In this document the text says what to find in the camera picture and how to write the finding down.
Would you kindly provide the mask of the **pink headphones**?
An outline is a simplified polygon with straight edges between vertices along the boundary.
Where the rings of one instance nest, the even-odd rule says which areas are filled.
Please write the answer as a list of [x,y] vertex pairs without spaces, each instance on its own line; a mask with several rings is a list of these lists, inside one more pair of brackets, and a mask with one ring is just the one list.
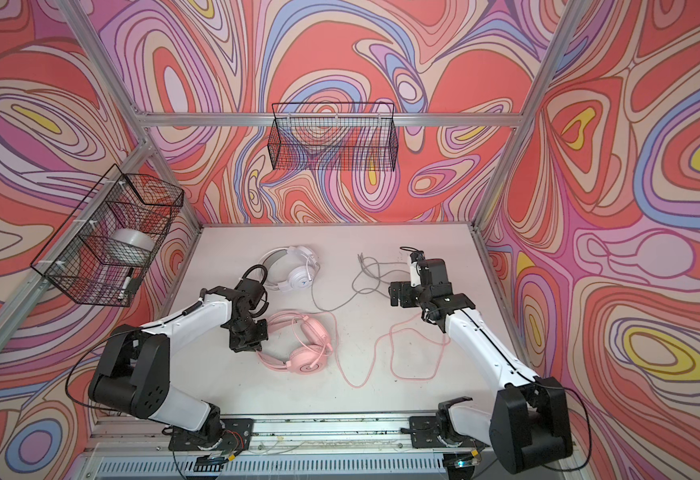
[[258,352],[262,365],[271,371],[311,375],[323,370],[334,354],[328,329],[315,317],[296,310],[273,314],[267,321],[268,333],[289,332],[298,342],[285,358]]

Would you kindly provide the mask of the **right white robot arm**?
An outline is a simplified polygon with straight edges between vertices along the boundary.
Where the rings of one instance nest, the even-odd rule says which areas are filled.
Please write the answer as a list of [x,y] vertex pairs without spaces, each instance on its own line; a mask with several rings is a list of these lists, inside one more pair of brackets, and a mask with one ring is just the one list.
[[457,293],[440,258],[409,253],[410,278],[388,288],[392,306],[418,308],[477,367],[494,394],[491,410],[462,396],[439,403],[433,417],[436,440],[462,447],[473,440],[492,448],[510,474],[548,467],[574,450],[565,388],[527,367],[488,327],[475,303]]

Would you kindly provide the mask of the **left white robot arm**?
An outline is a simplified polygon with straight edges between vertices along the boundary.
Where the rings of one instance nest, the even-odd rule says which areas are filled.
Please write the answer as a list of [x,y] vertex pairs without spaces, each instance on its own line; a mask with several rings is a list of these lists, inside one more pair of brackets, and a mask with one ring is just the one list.
[[259,353],[269,338],[267,298],[260,282],[243,279],[232,289],[203,290],[178,313],[138,328],[118,328],[105,342],[89,399],[170,427],[182,448],[218,448],[227,433],[220,408],[171,384],[172,355],[216,328],[228,332],[233,352]]

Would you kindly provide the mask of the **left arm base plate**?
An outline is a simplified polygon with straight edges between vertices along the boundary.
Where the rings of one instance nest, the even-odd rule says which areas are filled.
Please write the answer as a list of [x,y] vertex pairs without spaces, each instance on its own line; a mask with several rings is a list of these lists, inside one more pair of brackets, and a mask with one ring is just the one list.
[[252,440],[253,418],[222,418],[199,431],[179,427],[171,429],[169,450],[172,452],[218,451],[239,454],[248,450]]

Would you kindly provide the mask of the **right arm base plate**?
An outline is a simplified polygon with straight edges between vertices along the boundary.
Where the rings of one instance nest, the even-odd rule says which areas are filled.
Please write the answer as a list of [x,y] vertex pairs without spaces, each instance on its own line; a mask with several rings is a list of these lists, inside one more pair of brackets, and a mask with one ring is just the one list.
[[470,448],[482,451],[487,447],[477,439],[458,434],[447,420],[435,414],[410,416],[408,425],[400,432],[409,436],[415,449]]

